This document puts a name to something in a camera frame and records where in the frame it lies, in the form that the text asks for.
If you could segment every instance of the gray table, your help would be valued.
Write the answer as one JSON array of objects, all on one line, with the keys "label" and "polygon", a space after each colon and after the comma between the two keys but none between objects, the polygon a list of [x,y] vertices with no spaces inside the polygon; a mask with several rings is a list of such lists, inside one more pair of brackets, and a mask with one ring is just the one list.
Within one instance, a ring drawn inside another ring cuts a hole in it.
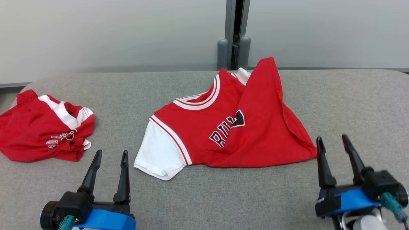
[{"label": "gray table", "polygon": [[[94,194],[111,201],[127,149],[136,157],[148,118],[176,97],[207,90],[217,72],[72,74],[40,80],[24,90],[90,108],[96,117],[92,147],[80,162],[9,161],[0,155],[0,229],[40,229],[40,212],[81,184],[103,150]],[[280,71],[284,101],[311,139],[321,135],[339,184],[352,182],[341,134],[364,163],[388,169],[409,187],[409,76],[389,70]],[[138,229],[332,229],[315,216],[316,160],[258,169],[189,166],[170,181],[130,169],[131,210]],[[385,212],[390,229],[400,229]]]}]

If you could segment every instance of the blue tape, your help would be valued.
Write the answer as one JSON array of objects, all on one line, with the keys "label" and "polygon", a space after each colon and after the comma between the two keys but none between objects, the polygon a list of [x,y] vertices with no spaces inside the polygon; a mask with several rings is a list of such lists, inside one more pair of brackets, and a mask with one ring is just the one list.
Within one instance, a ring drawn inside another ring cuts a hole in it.
[{"label": "blue tape", "polygon": [[377,207],[381,202],[372,202],[361,189],[350,190],[340,194],[341,209],[328,213],[326,216],[333,216],[347,211],[358,210],[367,207]]},{"label": "blue tape", "polygon": [[76,224],[75,227],[102,230],[135,230],[136,220],[125,214],[93,209],[85,224]]}]

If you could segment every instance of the white partition panel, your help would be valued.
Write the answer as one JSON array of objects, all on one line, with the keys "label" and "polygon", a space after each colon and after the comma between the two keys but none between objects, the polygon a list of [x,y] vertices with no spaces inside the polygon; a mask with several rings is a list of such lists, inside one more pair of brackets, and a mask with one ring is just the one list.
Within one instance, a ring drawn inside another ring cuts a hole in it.
[{"label": "white partition panel", "polygon": [[225,0],[0,0],[0,85],[65,72],[216,70]]},{"label": "white partition panel", "polygon": [[251,0],[249,67],[409,68],[408,0]]}]

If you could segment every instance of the floor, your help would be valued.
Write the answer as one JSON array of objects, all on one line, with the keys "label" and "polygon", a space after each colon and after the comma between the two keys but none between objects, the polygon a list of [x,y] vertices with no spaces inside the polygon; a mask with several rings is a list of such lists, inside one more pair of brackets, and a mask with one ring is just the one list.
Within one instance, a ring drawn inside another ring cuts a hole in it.
[{"label": "floor", "polygon": [[10,109],[11,104],[16,99],[16,95],[23,87],[0,88],[0,114]]}]

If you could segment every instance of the red and white t-shirt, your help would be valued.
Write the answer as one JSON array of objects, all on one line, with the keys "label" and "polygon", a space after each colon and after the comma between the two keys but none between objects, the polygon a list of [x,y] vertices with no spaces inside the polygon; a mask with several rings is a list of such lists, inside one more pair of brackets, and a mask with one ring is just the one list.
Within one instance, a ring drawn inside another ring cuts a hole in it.
[{"label": "red and white t-shirt", "polygon": [[169,180],[188,165],[267,167],[315,156],[308,133],[283,103],[277,67],[268,58],[251,75],[222,69],[208,92],[155,112],[134,167]]},{"label": "red and white t-shirt", "polygon": [[79,161],[91,147],[94,113],[85,107],[38,97],[33,90],[17,95],[17,105],[0,115],[0,151],[10,160],[48,158]]}]

